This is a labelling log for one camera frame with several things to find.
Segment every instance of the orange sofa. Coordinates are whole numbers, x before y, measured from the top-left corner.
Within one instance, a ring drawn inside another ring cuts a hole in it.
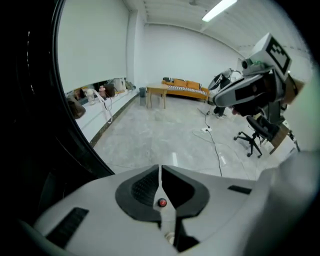
[[[209,90],[207,88],[203,88],[198,82],[164,77],[162,84],[169,86],[167,94],[201,99],[204,100],[204,102],[208,101]]]

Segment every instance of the white wall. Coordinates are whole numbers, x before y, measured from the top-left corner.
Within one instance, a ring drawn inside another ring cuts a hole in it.
[[[144,33],[145,70],[150,84],[172,77],[208,87],[214,76],[228,68],[237,69],[238,59],[243,59],[221,42],[187,29],[148,25]]]
[[[126,78],[137,88],[147,85],[144,39],[145,22],[137,10],[132,11],[129,16],[126,38]]]
[[[65,92],[127,76],[129,11],[122,0],[66,0],[58,32]]]

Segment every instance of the ceiling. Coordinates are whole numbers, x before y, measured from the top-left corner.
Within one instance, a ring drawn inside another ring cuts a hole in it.
[[[193,30],[221,41],[245,57],[270,32],[290,54],[309,58],[308,48],[295,25],[271,0],[238,0],[209,22],[202,18],[221,0],[124,1],[129,9],[139,11],[146,24]]]

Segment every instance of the gray concrete floor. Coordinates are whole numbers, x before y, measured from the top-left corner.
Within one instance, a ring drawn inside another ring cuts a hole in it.
[[[137,97],[111,124],[94,149],[117,174],[148,165],[174,165],[195,172],[220,176],[218,157],[210,135],[202,132],[205,118],[198,108],[208,108],[203,100],[167,96],[166,109],[158,95],[152,96],[152,109],[146,108],[146,98]],[[222,175],[229,178],[256,180],[261,171],[279,165],[262,146],[247,157],[249,144],[234,141],[239,131],[251,135],[244,117],[225,111],[225,119],[210,114],[207,124],[220,159]]]

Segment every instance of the trash can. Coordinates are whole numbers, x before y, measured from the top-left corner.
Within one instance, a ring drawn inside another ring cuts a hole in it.
[[[146,87],[140,87],[139,92],[140,92],[140,98],[146,97]]]

